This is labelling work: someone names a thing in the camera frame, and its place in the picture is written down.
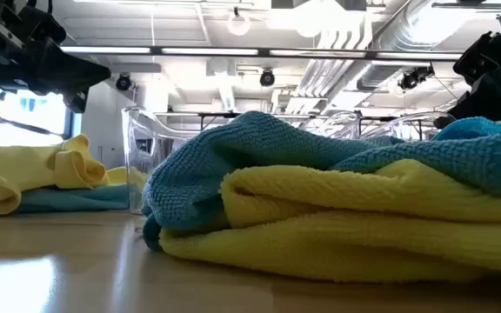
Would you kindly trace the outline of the blue microfiber towel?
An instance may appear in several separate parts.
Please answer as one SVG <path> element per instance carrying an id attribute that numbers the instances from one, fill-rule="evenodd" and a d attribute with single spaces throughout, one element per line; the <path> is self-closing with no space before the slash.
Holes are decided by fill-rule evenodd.
<path id="1" fill-rule="evenodd" d="M 395 137 L 336 139 L 300 130 L 263 112 L 204 130 L 172 152 L 143 189 L 143 239 L 159 251 L 159 233 L 217 230 L 224 206 L 218 190 L 234 170 L 298 165 L 371 173 L 413 159 L 462 183 L 501 196 L 501 136 L 406 142 Z"/>
<path id="2" fill-rule="evenodd" d="M 50 187 L 25 191 L 15 212 L 27 214 L 127 210 L 129 205 L 129 186 L 126 184 L 71 190 Z"/>
<path id="3" fill-rule="evenodd" d="M 484 117 L 469 117 L 445 126 L 432 140 L 472 139 L 489 136 L 501 136 L 501 123 L 493 122 Z"/>

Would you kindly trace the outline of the bright room window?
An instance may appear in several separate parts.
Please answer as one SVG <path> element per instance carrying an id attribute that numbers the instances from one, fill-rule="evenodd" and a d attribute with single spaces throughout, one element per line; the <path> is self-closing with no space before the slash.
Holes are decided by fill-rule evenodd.
<path id="1" fill-rule="evenodd" d="M 0 146 L 47 146 L 81 133 L 82 116 L 70 111 L 63 96 L 38 96 L 27 90 L 0 90 Z"/>

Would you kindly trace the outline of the clear plastic basket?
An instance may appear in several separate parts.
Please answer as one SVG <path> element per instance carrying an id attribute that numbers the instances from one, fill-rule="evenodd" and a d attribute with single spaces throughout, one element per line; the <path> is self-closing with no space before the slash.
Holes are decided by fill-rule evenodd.
<path id="1" fill-rule="evenodd" d="M 177 130 L 144 107 L 122 110 L 124 163 L 130 212 L 142 215 L 142 191 L 153 170 L 199 130 Z"/>
<path id="2" fill-rule="evenodd" d="M 396 137 L 407 142 L 432 139 L 441 129 L 455 121 L 440 111 L 427 111 L 400 117 L 370 117 L 361 111 L 342 111 L 328 117 L 314 133 L 336 139 Z"/>

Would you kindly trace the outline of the white ceiling pipes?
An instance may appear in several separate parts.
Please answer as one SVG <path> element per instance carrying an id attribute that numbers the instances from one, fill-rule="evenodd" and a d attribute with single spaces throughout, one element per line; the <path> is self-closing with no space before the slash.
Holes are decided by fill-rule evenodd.
<path id="1" fill-rule="evenodd" d="M 318 49 L 363 50 L 372 39 L 372 21 L 368 15 L 353 17 L 347 25 L 323 30 Z M 351 62 L 333 59 L 312 59 L 295 89 L 296 97 L 324 97 Z"/>

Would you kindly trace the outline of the silver ventilation duct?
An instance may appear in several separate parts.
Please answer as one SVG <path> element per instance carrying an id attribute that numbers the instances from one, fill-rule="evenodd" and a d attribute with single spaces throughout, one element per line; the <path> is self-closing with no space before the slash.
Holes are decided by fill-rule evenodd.
<path id="1" fill-rule="evenodd" d="M 484 10 L 501 11 L 501 0 L 410 0 L 368 46 L 370 50 L 432 52 Z M 393 77 L 400 65 L 355 61 L 341 77 L 344 86 L 373 91 Z"/>

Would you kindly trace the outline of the black ceiling light rail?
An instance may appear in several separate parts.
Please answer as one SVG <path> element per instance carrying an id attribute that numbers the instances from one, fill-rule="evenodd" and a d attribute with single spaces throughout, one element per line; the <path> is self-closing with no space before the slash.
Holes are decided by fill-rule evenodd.
<path id="1" fill-rule="evenodd" d="M 455 62 L 462 54 L 438 51 L 319 50 L 277 48 L 163 47 L 163 46 L 62 46 L 63 52 L 88 55 L 140 55 L 171 57 L 262 57 L 342 60 Z"/>

